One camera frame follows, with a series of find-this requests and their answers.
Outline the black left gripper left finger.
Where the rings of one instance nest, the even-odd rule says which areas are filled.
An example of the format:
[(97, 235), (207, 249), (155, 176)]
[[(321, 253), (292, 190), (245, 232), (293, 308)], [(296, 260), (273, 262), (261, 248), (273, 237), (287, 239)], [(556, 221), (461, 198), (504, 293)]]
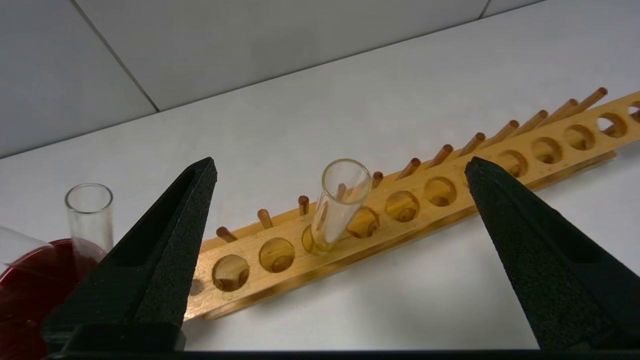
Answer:
[(217, 183), (188, 166), (46, 319), (50, 351), (181, 351), (186, 306)]

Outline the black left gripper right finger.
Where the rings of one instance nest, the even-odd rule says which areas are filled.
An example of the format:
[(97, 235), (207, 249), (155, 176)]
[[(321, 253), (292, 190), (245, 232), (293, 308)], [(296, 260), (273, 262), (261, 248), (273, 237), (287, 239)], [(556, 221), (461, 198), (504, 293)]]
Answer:
[(639, 276), (498, 164), (465, 177), (539, 348), (637, 351)]

